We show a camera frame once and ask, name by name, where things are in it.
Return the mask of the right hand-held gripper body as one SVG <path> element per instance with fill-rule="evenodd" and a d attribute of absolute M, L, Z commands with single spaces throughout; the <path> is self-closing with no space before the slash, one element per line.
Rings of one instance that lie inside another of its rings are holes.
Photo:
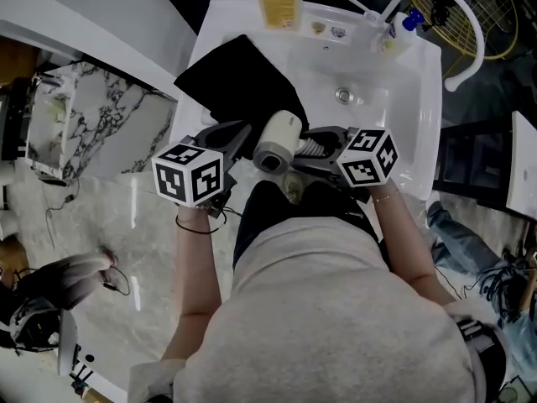
<path fill-rule="evenodd" d="M 399 159 L 391 132 L 382 128 L 350 127 L 344 146 L 323 147 L 321 158 L 334 160 L 341 172 L 338 180 L 328 181 L 351 188 L 385 184 Z"/>

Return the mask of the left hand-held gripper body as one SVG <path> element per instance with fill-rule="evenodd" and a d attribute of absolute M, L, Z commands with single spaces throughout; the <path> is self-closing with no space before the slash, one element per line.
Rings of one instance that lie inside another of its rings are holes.
<path fill-rule="evenodd" d="M 197 146 L 196 136 L 169 144 L 152 158 L 156 193 L 219 217 L 236 185 L 229 174 L 235 163 L 226 160 L 226 151 L 227 146 Z"/>

